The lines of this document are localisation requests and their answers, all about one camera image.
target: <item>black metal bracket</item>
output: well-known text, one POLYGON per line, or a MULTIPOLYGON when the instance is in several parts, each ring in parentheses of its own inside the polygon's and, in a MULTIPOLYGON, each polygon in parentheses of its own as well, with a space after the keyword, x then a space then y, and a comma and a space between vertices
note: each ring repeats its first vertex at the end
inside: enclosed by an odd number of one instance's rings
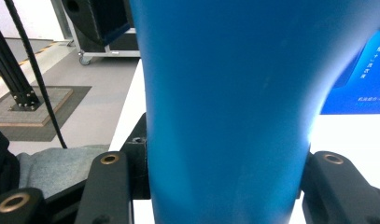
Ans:
POLYGON ((107 152, 91 165, 76 222, 133 224, 128 159, 124 152, 107 152))
POLYGON ((372 187, 342 155, 310 154, 302 189, 306 223, 380 224, 380 189, 372 187))

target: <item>black speaker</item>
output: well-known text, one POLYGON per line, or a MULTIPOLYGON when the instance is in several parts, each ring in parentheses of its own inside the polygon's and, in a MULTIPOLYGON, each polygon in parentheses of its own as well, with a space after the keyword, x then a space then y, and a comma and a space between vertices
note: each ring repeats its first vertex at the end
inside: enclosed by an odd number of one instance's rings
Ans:
POLYGON ((90 40, 108 45, 130 29, 123 0, 62 0, 72 23, 90 40))

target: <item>gray fabric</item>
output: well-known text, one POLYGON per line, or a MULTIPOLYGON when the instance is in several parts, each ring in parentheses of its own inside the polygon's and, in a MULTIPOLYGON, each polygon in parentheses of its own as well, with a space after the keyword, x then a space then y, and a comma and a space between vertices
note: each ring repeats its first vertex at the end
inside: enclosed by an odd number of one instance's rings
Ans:
POLYGON ((108 146, 86 146, 21 153, 17 156, 21 164, 19 187, 41 189, 48 198, 86 179, 93 159, 107 151, 108 146))

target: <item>cart wheel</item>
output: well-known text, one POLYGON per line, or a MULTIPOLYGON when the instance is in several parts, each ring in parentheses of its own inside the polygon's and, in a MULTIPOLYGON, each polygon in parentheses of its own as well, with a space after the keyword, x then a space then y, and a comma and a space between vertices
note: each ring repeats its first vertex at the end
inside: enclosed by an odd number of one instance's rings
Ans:
POLYGON ((82 65, 88 65, 91 63, 91 59, 85 58, 84 56, 80 56, 79 63, 81 63, 82 65))

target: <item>black cable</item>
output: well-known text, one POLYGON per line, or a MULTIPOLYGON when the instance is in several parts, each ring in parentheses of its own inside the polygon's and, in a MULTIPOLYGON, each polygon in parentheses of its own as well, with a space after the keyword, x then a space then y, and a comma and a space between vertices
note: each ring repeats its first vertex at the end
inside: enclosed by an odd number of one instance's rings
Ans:
POLYGON ((15 26, 18 29, 18 33, 21 36, 21 41, 23 42, 24 48, 26 49, 27 56, 29 57, 30 64, 32 65, 33 71, 35 72, 35 79, 37 80, 38 86, 41 90, 42 97, 44 98, 45 106, 47 107, 50 120, 53 123, 53 127, 55 128, 56 134, 61 142, 62 148, 67 148, 61 130, 59 129, 58 121, 56 120, 55 114, 52 109, 52 105, 50 104, 50 100, 47 93, 47 88, 45 87, 44 80, 41 76, 40 69, 37 64, 37 60, 35 59, 35 55, 33 54, 32 46, 30 45, 29 38, 27 37, 26 32, 24 31, 23 25, 21 23, 21 18, 18 15, 18 12, 15 8, 15 5, 12 0, 5 0, 9 14, 12 17, 12 20, 15 23, 15 26))

